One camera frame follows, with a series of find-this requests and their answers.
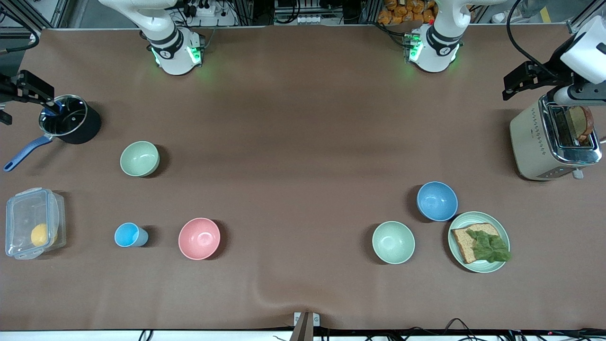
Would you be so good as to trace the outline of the beige chrome toaster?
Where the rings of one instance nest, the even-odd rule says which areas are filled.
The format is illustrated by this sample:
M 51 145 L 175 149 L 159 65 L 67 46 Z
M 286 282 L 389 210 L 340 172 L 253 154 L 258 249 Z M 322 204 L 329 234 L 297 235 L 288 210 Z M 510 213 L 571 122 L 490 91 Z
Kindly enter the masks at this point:
M 534 181 L 551 181 L 567 175 L 582 179 L 583 169 L 603 157 L 595 132 L 578 142 L 570 119 L 571 106 L 559 106 L 544 95 L 509 124 L 518 172 Z

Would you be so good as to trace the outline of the aluminium frame post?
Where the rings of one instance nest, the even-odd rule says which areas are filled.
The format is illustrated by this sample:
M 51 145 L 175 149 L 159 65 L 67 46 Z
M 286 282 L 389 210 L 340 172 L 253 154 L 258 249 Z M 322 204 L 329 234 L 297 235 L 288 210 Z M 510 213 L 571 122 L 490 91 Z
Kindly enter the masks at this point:
M 569 33 L 578 32 L 593 17 L 602 17 L 606 21 L 606 0 L 591 0 L 576 17 L 567 22 Z
M 58 28 L 70 0 L 0 0 L 0 16 L 24 27 Z

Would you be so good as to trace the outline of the light blue cup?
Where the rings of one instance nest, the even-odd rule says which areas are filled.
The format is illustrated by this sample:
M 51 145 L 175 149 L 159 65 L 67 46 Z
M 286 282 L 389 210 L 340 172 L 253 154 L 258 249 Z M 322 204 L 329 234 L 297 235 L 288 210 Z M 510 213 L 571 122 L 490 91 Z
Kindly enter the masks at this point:
M 123 248 L 141 247 L 149 240 L 149 234 L 142 227 L 139 227 L 132 222 L 127 222 L 121 224 L 116 229 L 114 240 L 117 246 Z

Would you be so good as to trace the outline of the pale green plate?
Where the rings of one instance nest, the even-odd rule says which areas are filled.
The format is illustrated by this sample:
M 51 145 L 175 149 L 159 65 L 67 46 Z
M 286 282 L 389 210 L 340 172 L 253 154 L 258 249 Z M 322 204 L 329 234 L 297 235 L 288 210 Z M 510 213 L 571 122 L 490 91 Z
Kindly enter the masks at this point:
M 477 212 L 477 211 L 464 212 L 453 220 L 452 224 L 450 225 L 450 228 L 448 229 L 448 244 L 449 244 L 450 250 L 451 250 L 454 258 L 468 270 L 472 270 L 473 272 L 477 272 L 477 273 L 494 272 L 494 271 L 500 269 L 506 262 L 490 263 L 486 260 L 477 260 L 470 264 L 465 264 L 463 255 L 461 254 L 459 247 L 457 246 L 457 242 L 452 235 L 453 229 L 467 227 L 474 223 L 489 223 L 489 224 L 493 225 L 497 229 L 500 237 L 502 238 L 502 240 L 504 240 L 505 244 L 508 246 L 508 249 L 510 251 L 509 237 L 508 237 L 506 230 L 502 226 L 502 224 L 500 222 L 498 222 L 498 220 L 496 220 L 494 217 L 492 217 L 484 212 Z

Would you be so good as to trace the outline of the metal table edge bracket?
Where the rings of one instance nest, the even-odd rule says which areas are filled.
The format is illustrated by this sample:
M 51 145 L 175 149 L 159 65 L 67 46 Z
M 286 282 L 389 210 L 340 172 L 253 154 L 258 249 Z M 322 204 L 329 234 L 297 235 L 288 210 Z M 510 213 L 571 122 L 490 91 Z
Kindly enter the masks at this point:
M 294 314 L 294 330 L 290 341 L 313 341 L 314 328 L 320 327 L 320 315 L 312 312 Z

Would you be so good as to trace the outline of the brown toast slice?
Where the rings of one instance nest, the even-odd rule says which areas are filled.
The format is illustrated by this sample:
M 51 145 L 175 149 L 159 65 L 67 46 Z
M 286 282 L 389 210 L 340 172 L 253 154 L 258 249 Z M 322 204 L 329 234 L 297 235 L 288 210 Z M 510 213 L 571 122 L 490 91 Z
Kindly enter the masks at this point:
M 569 108 L 574 135 L 578 142 L 584 143 L 594 130 L 594 119 L 591 110 L 586 106 Z

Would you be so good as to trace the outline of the pink bowl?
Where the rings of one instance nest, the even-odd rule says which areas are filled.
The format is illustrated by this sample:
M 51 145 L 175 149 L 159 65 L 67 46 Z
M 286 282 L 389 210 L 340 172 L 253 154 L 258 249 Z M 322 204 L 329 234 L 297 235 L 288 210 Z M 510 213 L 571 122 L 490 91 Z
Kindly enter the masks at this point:
M 184 257 L 190 260 L 205 260 L 216 252 L 220 241 L 218 225 L 210 219 L 199 217 L 182 227 L 178 245 Z

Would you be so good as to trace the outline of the green lettuce leaf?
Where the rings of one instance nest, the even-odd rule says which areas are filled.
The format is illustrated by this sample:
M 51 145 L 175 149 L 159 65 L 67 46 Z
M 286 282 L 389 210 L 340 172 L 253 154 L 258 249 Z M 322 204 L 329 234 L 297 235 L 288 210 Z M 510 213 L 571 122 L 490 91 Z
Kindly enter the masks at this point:
M 476 260 L 493 262 L 506 262 L 511 259 L 508 246 L 499 235 L 489 234 L 485 231 L 469 230 L 467 234 L 472 238 L 472 252 Z

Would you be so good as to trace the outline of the glass lid blue knob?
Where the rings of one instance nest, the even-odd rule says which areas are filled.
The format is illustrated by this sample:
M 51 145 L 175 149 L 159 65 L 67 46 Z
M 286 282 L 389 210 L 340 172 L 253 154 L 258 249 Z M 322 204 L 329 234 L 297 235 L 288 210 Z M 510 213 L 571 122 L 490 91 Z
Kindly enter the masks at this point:
M 88 106 L 85 101 L 76 95 L 61 95 L 54 99 L 54 106 L 58 112 L 44 108 L 39 116 L 38 123 L 47 134 L 61 136 L 77 129 L 85 120 Z

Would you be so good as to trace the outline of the pale green bowl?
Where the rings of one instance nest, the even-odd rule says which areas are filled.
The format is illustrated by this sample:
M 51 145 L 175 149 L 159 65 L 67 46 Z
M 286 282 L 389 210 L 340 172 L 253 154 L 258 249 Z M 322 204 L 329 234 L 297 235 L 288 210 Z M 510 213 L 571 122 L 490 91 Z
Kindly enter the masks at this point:
M 119 164 L 128 176 L 146 177 L 160 165 L 160 153 L 156 145 L 150 142 L 134 142 L 123 149 Z
M 416 240 L 405 224 L 383 222 L 373 231 L 372 248 L 381 261 L 389 265 L 400 265 L 411 259 Z

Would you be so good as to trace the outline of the brown table cloth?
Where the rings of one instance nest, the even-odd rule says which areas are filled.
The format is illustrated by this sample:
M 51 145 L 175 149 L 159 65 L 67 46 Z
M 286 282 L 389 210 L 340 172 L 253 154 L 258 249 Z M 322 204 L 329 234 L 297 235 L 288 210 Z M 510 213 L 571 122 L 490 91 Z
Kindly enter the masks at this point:
M 39 106 L 10 103 L 0 126 L 0 330 L 282 327 L 294 312 L 331 329 L 606 329 L 606 160 L 585 178 L 519 177 L 509 122 L 544 89 L 503 101 L 523 58 L 503 26 L 472 26 L 445 72 L 403 60 L 374 27 L 218 29 L 204 65 L 156 67 L 136 30 L 49 30 L 22 67 L 102 116 L 82 145 L 52 142 L 2 166 L 41 132 Z M 119 160 L 156 145 L 146 177 Z M 434 222 L 420 187 L 448 184 L 456 215 Z M 6 255 L 7 201 L 30 188 L 63 196 L 66 244 Z M 477 273 L 453 256 L 464 212 L 502 224 L 511 259 Z M 178 245 L 194 218 L 218 249 Z M 116 229 L 149 234 L 123 248 Z M 400 222 L 409 261 L 376 256 L 372 235 Z

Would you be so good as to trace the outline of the wholemeal bread slice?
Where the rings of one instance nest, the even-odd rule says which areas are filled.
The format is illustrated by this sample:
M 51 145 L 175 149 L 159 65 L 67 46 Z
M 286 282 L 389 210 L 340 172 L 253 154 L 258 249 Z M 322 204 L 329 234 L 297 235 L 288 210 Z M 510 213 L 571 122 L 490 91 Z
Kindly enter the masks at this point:
M 474 257 L 474 254 L 472 252 L 473 240 L 467 234 L 467 231 L 469 230 L 485 231 L 489 234 L 499 235 L 497 229 L 489 223 L 474 223 L 467 227 L 453 229 L 452 235 L 457 242 L 457 246 L 459 247 L 461 255 L 463 256 L 465 264 L 470 264 L 476 261 L 476 258 Z

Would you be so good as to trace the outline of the bag of orange snacks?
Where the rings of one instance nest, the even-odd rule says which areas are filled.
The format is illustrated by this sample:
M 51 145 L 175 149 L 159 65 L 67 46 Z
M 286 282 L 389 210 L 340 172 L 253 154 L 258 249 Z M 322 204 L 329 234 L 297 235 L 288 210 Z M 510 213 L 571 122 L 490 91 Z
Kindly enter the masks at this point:
M 383 8 L 377 15 L 377 23 L 396 25 L 409 21 L 432 24 L 438 13 L 435 0 L 383 0 Z

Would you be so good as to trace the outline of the clear plastic lidded container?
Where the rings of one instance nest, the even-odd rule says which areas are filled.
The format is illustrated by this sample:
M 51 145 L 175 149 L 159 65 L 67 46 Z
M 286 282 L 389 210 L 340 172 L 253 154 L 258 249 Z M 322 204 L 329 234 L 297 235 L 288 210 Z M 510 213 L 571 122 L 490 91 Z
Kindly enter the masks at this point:
M 39 223 L 58 228 L 58 239 L 52 246 L 35 247 L 30 234 Z M 6 255 L 17 260 L 34 259 L 44 252 L 66 244 L 63 196 L 47 188 L 30 188 L 16 194 L 6 206 Z

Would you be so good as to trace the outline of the blue bowl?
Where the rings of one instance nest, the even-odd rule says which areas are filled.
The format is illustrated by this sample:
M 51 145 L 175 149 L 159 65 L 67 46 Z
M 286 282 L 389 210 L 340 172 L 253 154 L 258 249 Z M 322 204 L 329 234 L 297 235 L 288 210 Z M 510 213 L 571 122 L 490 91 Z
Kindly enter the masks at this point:
M 434 222 L 446 222 L 456 215 L 459 201 L 448 184 L 431 181 L 423 184 L 416 195 L 419 212 Z

